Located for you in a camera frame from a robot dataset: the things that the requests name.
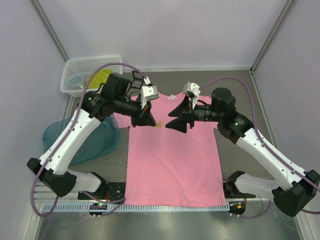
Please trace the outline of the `cream flower brooch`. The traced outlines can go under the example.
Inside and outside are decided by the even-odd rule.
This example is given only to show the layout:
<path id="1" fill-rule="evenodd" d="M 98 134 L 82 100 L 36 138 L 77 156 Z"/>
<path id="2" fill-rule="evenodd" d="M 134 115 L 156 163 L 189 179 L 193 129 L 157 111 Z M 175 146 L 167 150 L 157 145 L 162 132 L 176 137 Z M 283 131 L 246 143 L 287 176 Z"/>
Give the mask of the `cream flower brooch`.
<path id="1" fill-rule="evenodd" d="M 161 121 L 157 121 L 157 122 L 155 123 L 155 127 L 156 127 L 156 128 L 161 128 L 161 127 L 162 127 L 162 122 L 161 122 Z"/>

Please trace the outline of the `pink t-shirt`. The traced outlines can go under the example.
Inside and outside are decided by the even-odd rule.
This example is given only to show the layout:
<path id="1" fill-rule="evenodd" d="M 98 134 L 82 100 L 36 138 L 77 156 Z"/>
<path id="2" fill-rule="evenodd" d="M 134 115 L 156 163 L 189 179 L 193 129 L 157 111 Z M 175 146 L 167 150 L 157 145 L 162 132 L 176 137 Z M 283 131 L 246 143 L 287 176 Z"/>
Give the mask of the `pink t-shirt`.
<path id="1" fill-rule="evenodd" d="M 160 94 L 152 101 L 151 114 L 156 122 L 162 122 L 161 128 L 133 127 L 129 116 L 114 114 L 118 126 L 129 129 L 126 182 L 223 181 L 215 122 L 196 122 L 187 133 L 166 128 L 169 112 L 183 98 L 183 93 Z"/>

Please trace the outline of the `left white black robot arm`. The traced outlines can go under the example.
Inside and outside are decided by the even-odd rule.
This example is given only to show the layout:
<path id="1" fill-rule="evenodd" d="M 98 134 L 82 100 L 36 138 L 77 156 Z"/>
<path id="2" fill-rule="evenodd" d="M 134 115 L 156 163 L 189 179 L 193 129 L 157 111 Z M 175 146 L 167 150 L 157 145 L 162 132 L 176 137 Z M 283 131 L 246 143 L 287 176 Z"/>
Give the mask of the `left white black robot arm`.
<path id="1" fill-rule="evenodd" d="M 131 86 L 132 81 L 113 73 L 100 92 L 86 92 L 54 144 L 40 158 L 27 162 L 27 167 L 58 197 L 71 191 L 87 192 L 97 200 L 106 196 L 107 181 L 100 175 L 68 169 L 79 148 L 105 118 L 117 113 L 129 116 L 133 127 L 156 125 L 151 114 L 151 101 L 159 97 L 156 86 L 142 85 L 136 100 L 127 94 Z"/>

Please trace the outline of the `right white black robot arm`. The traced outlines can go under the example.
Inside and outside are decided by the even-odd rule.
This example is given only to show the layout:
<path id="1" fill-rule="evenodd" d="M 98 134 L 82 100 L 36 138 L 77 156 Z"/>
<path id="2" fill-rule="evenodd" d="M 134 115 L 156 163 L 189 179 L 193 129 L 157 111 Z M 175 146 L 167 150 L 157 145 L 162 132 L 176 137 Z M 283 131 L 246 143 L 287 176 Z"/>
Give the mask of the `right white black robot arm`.
<path id="1" fill-rule="evenodd" d="M 169 113 L 173 120 L 166 128 L 186 133 L 195 122 L 216 122 L 222 136 L 253 156 L 273 180 L 253 177 L 236 171 L 225 181 L 225 193 L 236 198 L 249 194 L 273 202 L 290 217 L 295 217 L 316 196 L 320 175 L 305 171 L 260 134 L 246 116 L 236 110 L 236 99 L 227 88 L 212 91 L 211 103 L 194 103 L 194 94 L 187 93 L 183 101 Z"/>

